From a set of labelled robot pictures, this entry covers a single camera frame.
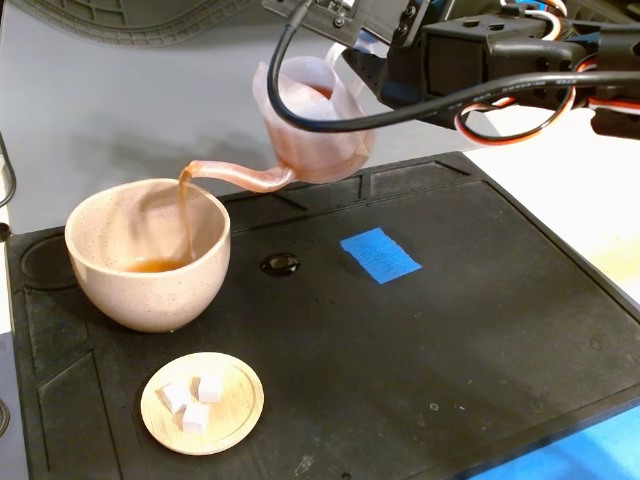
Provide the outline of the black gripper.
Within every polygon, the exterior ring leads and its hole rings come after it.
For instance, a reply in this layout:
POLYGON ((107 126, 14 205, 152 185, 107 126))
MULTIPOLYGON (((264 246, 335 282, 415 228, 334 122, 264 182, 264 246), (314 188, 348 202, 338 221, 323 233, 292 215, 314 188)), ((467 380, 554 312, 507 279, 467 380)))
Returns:
MULTIPOLYGON (((409 43, 424 1, 345 1, 354 49, 381 53, 409 43)), ((422 27, 419 58, 351 58, 349 66, 384 105, 414 105, 503 77, 569 72, 593 54, 593 36, 566 22, 555 40, 540 17, 463 17, 422 27)))

